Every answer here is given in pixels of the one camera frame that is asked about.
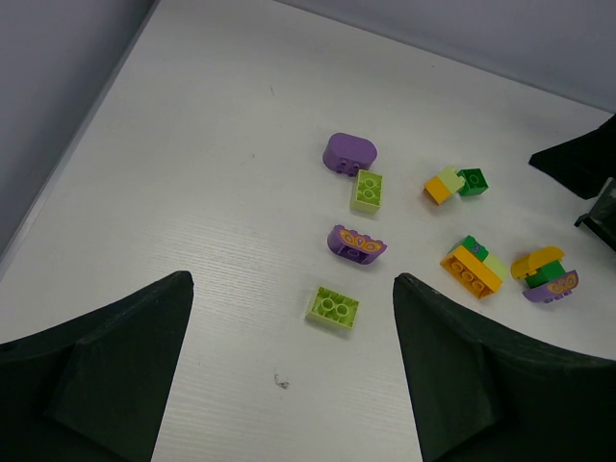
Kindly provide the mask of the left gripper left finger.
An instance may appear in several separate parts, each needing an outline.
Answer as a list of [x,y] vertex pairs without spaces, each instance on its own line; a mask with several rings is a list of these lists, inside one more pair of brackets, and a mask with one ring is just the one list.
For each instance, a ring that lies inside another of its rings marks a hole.
[[2,460],[150,460],[192,305],[181,270],[2,344]]

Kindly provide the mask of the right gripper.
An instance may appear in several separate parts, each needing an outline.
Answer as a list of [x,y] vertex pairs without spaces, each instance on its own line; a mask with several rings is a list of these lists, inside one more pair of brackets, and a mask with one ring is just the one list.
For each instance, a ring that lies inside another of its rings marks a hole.
[[583,224],[615,251],[615,115],[585,135],[533,154],[528,163],[582,199],[598,195],[574,226]]

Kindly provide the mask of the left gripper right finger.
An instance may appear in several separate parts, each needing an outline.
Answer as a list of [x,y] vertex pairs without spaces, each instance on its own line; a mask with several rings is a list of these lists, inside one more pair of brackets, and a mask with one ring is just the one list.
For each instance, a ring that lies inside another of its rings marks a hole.
[[425,461],[611,461],[615,364],[528,337],[399,275],[398,340]]

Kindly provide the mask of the dark green square lego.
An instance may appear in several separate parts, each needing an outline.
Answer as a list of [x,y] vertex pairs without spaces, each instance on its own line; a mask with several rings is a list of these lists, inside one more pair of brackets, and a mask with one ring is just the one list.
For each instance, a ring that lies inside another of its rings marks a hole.
[[487,180],[480,168],[463,168],[457,171],[457,176],[464,180],[463,187],[458,191],[460,196],[477,196],[489,189]]

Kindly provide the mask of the orange green lime lego stack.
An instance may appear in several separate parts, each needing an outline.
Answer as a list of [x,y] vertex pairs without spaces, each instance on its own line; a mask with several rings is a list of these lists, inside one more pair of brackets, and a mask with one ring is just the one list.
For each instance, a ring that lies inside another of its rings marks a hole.
[[496,294],[508,276],[505,264],[472,235],[456,243],[440,265],[477,299]]

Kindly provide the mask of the lime and orange lego stack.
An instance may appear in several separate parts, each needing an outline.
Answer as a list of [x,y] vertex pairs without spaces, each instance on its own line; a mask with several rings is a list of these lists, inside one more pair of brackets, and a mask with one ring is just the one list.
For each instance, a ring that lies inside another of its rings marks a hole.
[[441,205],[465,186],[466,179],[455,167],[445,167],[424,183],[423,190],[436,205]]

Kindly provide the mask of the lime green lego brick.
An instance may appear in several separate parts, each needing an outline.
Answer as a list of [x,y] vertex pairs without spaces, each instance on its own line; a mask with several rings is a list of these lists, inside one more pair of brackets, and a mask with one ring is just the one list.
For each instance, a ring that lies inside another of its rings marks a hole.
[[374,215],[381,207],[383,177],[369,170],[360,169],[355,177],[350,198],[350,209]]
[[335,329],[352,330],[360,302],[324,286],[318,286],[308,305],[305,319]]

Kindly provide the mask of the purple crown lego brick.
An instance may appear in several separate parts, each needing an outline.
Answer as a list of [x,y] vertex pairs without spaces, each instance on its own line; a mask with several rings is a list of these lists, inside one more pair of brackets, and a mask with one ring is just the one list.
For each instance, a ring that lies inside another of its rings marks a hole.
[[335,255],[358,265],[370,265],[387,249],[387,245],[369,235],[335,225],[326,240],[329,250]]

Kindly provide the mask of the purple rounded lego brick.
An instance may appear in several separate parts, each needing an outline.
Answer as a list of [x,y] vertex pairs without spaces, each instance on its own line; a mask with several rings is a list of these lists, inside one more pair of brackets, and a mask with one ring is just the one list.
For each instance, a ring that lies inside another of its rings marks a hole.
[[323,151],[324,165],[337,174],[356,177],[376,160],[376,146],[369,140],[346,133],[333,134]]

